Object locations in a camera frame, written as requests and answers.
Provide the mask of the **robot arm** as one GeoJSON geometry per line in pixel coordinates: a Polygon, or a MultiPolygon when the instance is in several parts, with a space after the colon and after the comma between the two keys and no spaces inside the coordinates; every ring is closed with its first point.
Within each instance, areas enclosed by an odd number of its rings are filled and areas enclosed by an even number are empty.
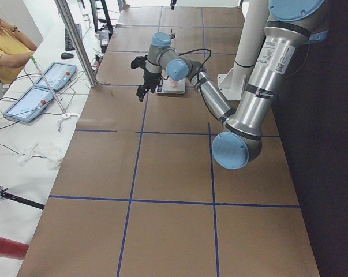
{"type": "Polygon", "coordinates": [[[250,1],[234,66],[217,83],[201,62],[179,55],[169,35],[157,32],[148,54],[131,63],[144,71],[137,96],[154,92],[163,72],[189,80],[224,127],[212,142],[215,160],[226,169],[243,168],[261,152],[261,126],[296,49],[326,38],[329,9],[328,1],[250,1]]]}

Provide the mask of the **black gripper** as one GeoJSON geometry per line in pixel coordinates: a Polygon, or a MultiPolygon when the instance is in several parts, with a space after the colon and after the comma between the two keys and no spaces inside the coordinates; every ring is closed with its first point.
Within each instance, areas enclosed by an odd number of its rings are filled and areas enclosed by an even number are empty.
{"type": "Polygon", "coordinates": [[[161,75],[161,70],[158,73],[152,73],[147,68],[144,69],[144,84],[139,85],[136,92],[136,96],[138,97],[139,102],[143,102],[144,97],[148,92],[155,92],[156,87],[160,83],[161,75]]]}

